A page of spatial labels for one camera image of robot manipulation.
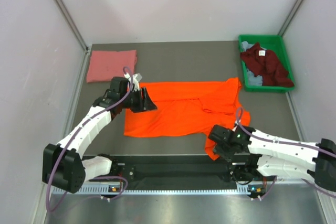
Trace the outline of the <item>orange t-shirt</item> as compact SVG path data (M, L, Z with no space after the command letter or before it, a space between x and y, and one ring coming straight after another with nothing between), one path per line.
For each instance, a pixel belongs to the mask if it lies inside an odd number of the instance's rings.
M142 83L157 110L125 112L124 135L130 137L209 135L214 125L233 129L241 107L238 78L205 82Z

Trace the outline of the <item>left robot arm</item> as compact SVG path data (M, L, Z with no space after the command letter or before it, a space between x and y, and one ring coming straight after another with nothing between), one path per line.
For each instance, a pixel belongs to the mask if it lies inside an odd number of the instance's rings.
M42 181L69 193L96 177L114 180L119 168L106 155L83 159L89 145L104 127L124 109L132 112L156 110L145 87L140 87L139 73L111 79L110 87L98 97L86 116L57 144L48 144L43 152Z

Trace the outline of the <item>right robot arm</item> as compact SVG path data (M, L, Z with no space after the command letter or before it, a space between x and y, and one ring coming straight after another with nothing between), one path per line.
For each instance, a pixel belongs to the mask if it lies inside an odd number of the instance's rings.
M335 142L298 142L269 135L253 127L236 124L231 130L214 125L208 138L215 142L213 152L233 162L237 154L248 154L246 180L260 176L303 179L335 191Z

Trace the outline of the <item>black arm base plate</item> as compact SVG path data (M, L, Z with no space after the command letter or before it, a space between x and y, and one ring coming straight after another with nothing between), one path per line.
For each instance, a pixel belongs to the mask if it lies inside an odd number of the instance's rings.
M99 154L112 162L109 176L122 176L131 183L154 179L213 179L230 182L261 182L263 176L251 172L247 157L240 156L233 163L223 159L212 160L206 155L135 155L112 156Z

